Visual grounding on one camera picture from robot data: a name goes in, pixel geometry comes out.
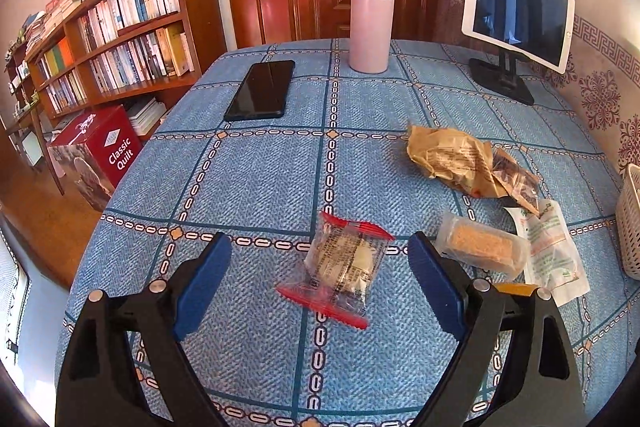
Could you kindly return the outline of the white green printed pouch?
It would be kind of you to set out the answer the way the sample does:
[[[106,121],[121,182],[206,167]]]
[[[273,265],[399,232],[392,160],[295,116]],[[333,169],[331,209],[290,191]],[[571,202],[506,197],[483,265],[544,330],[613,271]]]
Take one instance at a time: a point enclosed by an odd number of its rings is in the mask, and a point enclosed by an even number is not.
[[[546,288],[558,307],[589,293],[582,258],[556,200],[541,199],[538,217],[523,208],[506,208],[506,212],[516,235],[530,245],[523,270],[526,284]]]

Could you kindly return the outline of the clear brown biscuit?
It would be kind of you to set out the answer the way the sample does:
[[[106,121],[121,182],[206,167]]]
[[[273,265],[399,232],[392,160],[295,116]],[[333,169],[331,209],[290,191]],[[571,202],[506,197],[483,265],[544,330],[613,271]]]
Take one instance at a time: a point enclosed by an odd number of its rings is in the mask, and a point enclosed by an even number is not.
[[[506,274],[509,281],[520,275],[530,256],[527,239],[450,212],[442,217],[435,248],[442,257]]]

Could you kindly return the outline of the brown clear snack packet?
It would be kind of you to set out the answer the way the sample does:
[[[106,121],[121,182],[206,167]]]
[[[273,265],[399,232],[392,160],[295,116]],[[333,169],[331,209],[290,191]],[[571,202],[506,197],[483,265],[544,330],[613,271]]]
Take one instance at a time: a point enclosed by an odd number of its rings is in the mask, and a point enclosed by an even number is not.
[[[494,150],[491,172],[518,205],[536,217],[539,216],[539,180],[533,173],[518,165],[515,159],[502,148]]]

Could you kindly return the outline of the red-edged clear snack packet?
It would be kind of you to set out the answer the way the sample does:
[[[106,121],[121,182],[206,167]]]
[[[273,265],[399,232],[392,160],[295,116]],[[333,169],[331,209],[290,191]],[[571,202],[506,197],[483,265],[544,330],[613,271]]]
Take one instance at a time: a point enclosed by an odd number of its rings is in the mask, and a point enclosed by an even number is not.
[[[322,211],[309,251],[280,296],[355,329],[366,329],[370,289],[395,237],[367,221]]]

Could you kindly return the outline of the tan crinkled snack bag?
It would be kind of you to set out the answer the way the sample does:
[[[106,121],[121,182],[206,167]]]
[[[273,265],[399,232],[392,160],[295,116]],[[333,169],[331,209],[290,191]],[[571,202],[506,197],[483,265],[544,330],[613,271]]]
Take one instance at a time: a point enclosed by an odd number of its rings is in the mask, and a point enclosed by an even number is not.
[[[463,194],[474,198],[508,195],[492,175],[491,144],[463,131],[410,124],[407,154],[428,179],[437,179]]]

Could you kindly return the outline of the orange jelly cup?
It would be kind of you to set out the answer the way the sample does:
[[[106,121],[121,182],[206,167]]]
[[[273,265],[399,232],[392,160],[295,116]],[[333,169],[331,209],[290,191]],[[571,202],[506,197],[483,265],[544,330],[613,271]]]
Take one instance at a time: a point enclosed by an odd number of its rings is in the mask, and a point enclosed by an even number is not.
[[[524,283],[497,283],[495,288],[500,293],[522,297],[530,297],[538,289],[536,285]]]

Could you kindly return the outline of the white plastic basket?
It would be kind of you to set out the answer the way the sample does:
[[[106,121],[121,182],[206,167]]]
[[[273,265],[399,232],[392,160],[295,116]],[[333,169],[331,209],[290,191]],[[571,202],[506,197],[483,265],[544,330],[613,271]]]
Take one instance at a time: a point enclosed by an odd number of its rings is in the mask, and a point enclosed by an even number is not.
[[[639,179],[639,167],[628,164],[615,209],[620,259],[625,273],[636,281],[640,280]]]

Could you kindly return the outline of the red Classic Quilt box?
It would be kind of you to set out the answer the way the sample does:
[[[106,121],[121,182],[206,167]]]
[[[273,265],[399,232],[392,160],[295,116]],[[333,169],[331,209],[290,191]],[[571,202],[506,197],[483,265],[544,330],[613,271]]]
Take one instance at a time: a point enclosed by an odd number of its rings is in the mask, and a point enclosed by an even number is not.
[[[121,105],[85,110],[50,145],[51,156],[96,211],[106,208],[141,150]]]

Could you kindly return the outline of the black tablet stand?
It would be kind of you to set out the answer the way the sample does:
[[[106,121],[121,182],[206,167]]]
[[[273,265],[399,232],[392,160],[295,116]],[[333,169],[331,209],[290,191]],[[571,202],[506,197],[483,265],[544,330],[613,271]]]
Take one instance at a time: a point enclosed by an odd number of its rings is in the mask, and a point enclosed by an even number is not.
[[[528,58],[516,52],[499,50],[498,64],[482,61],[479,58],[469,59],[472,80],[492,92],[496,92],[520,102],[533,106],[535,100],[523,79],[516,72],[517,61],[528,61]]]

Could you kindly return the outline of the blue patterned tablecloth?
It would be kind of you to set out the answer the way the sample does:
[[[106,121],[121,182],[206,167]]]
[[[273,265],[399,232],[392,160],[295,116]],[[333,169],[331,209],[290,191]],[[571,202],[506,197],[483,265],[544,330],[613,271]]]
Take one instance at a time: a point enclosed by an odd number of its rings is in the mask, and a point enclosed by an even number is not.
[[[386,72],[348,64],[344,39],[235,51],[171,109],[119,182],[82,257],[63,317],[66,346],[88,294],[118,296],[166,279],[218,232],[230,267],[183,348],[235,426],[400,426],[420,411],[456,349],[407,261],[414,232],[457,213],[511,230],[495,199],[425,178],[406,152],[410,124],[457,128],[505,148],[563,211],[590,291],[562,306],[582,399],[594,415],[634,361],[639,285],[618,256],[622,180],[537,67],[518,66],[535,104],[472,81],[474,52],[397,40]],[[294,61],[284,116],[224,121],[250,66]],[[395,237],[360,331],[278,295],[297,272],[322,211]]]

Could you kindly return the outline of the black smartphone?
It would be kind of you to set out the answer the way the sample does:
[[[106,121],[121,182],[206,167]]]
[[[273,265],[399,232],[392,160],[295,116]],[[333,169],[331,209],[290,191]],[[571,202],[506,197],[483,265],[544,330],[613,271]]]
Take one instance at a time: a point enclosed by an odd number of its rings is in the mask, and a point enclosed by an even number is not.
[[[256,63],[250,66],[224,113],[224,121],[283,117],[294,69],[294,61]]]

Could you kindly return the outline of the wooden bookshelf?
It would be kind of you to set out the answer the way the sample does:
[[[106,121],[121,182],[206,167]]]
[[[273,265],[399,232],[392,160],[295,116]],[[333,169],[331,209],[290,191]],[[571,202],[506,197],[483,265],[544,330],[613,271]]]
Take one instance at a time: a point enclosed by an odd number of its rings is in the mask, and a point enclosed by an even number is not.
[[[57,121],[147,93],[174,103],[226,49],[218,0],[84,0],[26,62]]]

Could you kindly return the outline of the white tablet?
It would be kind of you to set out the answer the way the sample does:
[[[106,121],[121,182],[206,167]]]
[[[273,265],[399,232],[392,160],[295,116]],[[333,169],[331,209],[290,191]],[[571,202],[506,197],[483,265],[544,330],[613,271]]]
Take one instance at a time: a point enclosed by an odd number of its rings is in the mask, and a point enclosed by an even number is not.
[[[464,0],[463,35],[566,71],[575,0]]]

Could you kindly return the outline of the pink thermos bottle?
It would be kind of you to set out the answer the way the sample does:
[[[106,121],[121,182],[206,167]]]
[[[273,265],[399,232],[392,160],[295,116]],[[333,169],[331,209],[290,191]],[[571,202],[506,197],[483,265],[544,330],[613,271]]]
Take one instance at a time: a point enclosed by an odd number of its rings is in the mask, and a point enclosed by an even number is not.
[[[350,0],[349,66],[363,74],[388,67],[395,0]]]

